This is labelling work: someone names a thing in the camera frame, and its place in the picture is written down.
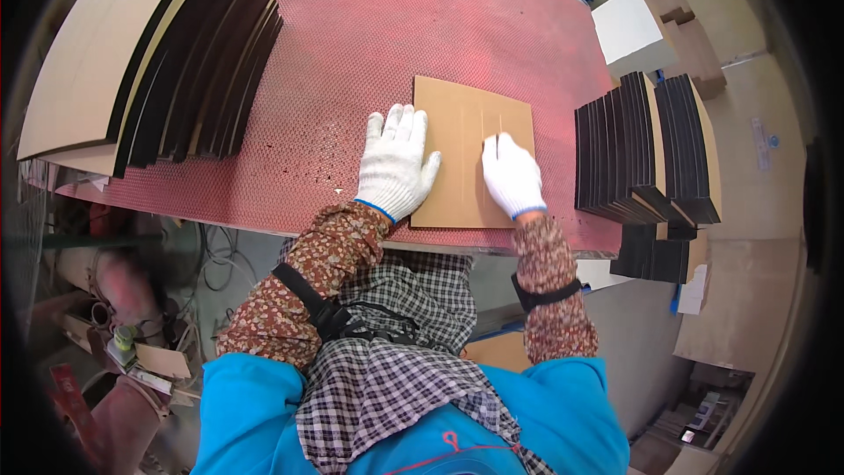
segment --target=black and white checkered fabric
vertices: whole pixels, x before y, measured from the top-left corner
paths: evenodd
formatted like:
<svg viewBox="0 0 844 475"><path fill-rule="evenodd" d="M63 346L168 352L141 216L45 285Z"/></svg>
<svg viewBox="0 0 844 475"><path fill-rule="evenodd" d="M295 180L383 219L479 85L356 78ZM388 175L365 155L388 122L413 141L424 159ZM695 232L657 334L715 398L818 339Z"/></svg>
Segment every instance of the black and white checkered fabric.
<svg viewBox="0 0 844 475"><path fill-rule="evenodd" d="M338 301L353 322L371 331L415 332L419 345L432 348L356 337L322 346L295 415L305 457L321 473L344 473L375 443L447 403L509 445L518 443L521 429L486 375L456 355L477 321L471 267L470 257L387 250L381 264L343 285ZM527 473L553 473L523 446L517 454Z"/></svg>

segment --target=red textured mat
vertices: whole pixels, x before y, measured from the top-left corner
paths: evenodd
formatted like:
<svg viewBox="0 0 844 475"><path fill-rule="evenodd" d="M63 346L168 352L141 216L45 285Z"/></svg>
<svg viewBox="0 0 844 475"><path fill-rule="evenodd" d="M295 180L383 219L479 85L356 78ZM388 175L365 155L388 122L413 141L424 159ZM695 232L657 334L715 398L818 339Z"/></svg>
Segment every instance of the red textured mat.
<svg viewBox="0 0 844 475"><path fill-rule="evenodd" d="M240 154L127 169L100 194L60 192L146 212L299 232L357 189L366 116L412 102L415 75L531 104L551 215L575 249L618 251L621 227L574 211L574 110L611 81L579 0L279 0L284 17ZM495 229L409 229L391 240L509 247Z"/></svg>

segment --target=white work glove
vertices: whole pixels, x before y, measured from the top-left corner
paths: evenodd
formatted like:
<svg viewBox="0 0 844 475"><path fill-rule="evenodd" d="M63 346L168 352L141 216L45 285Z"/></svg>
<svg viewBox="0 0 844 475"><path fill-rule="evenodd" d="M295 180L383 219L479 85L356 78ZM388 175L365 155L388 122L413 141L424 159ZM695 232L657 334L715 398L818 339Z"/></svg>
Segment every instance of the white work glove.
<svg viewBox="0 0 844 475"><path fill-rule="evenodd" d="M523 212L548 209L540 192L539 165L507 132L484 140L481 162L492 199L512 220Z"/></svg>
<svg viewBox="0 0 844 475"><path fill-rule="evenodd" d="M360 159L358 195L354 199L384 213L393 224L412 213L430 193L442 155L430 153L425 165L428 115L413 105L395 104L386 116L370 114L366 147Z"/></svg>

